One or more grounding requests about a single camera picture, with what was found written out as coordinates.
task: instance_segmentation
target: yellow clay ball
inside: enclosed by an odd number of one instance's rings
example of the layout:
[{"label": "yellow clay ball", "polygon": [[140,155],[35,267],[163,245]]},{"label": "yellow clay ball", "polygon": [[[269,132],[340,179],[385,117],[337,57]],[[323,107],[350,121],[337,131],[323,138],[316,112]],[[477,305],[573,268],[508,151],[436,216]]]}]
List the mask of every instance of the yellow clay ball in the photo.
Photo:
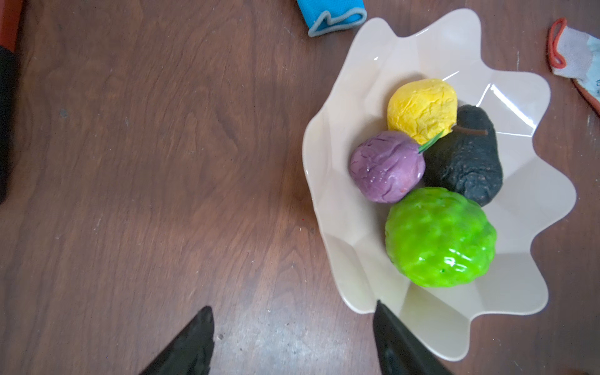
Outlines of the yellow clay ball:
[{"label": "yellow clay ball", "polygon": [[458,99],[441,79],[423,79],[399,88],[388,104],[388,129],[403,131],[420,145],[456,123]]}]

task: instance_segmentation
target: purple fruit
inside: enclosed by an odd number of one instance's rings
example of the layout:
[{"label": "purple fruit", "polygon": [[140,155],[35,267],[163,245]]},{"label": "purple fruit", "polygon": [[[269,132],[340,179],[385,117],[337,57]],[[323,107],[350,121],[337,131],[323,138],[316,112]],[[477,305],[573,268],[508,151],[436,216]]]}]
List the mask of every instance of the purple fruit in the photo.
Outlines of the purple fruit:
[{"label": "purple fruit", "polygon": [[423,177],[419,144],[401,131],[384,131],[354,150],[350,176],[368,200],[395,203]]}]

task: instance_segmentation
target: lime green ball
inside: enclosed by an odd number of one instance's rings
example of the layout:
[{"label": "lime green ball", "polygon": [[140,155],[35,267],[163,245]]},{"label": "lime green ball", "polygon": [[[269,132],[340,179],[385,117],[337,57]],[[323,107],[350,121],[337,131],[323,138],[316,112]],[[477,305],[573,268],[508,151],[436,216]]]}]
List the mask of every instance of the lime green ball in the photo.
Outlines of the lime green ball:
[{"label": "lime green ball", "polygon": [[467,284],[485,275],[496,238],[476,202],[440,187],[413,190],[385,223],[389,258],[422,287]]}]

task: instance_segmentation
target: black avocado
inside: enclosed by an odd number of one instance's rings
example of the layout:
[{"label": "black avocado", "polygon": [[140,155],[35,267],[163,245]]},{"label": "black avocado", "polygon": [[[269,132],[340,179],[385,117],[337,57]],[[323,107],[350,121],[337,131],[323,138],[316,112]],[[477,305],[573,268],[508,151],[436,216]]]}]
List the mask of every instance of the black avocado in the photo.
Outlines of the black avocado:
[{"label": "black avocado", "polygon": [[487,130],[487,135],[453,131],[425,150],[427,186],[439,186],[462,194],[480,206],[488,204],[502,187],[502,165],[494,125],[479,107],[458,108],[457,125]]}]

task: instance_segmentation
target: wooden table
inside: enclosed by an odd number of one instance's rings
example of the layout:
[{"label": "wooden table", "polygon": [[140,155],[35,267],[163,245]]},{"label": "wooden table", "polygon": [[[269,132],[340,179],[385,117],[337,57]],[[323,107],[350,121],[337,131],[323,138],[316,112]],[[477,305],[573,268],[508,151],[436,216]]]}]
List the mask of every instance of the wooden table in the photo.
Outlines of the wooden table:
[{"label": "wooden table", "polygon": [[[400,36],[461,7],[483,59],[552,90],[537,153],[577,188],[533,242],[544,311],[483,316],[456,374],[600,374],[600,120],[551,75],[559,17],[598,0],[367,0]],[[335,288],[304,129],[356,31],[308,38],[295,1],[30,0],[0,206],[0,373],[136,374],[204,305],[211,374],[377,374],[371,315]]]}]

